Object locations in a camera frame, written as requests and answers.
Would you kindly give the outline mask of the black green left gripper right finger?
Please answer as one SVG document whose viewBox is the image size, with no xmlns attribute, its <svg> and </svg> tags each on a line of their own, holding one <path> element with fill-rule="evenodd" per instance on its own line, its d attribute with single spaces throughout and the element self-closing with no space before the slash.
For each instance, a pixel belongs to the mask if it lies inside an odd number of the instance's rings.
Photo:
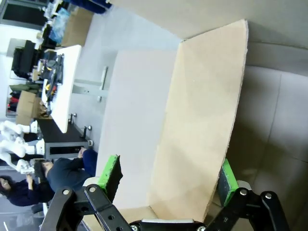
<svg viewBox="0 0 308 231">
<path fill-rule="evenodd" d="M 221 211 L 206 226 L 206 231 L 230 231 L 238 219 L 246 219 L 255 231 L 289 231 L 289 225 L 277 194 L 260 195 L 240 187 L 227 159 L 219 172 L 217 191 Z"/>
</svg>

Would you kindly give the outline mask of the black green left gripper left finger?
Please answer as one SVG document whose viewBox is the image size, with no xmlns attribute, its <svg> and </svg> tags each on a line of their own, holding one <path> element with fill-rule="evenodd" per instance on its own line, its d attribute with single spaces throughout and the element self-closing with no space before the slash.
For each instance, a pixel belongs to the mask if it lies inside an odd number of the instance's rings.
<svg viewBox="0 0 308 231">
<path fill-rule="evenodd" d="M 76 231 L 86 215 L 95 216 L 104 231 L 130 231 L 131 226 L 113 205 L 123 177 L 120 157 L 109 157 L 96 184 L 75 191 L 67 186 L 58 189 L 40 227 L 41 231 Z"/>
</svg>

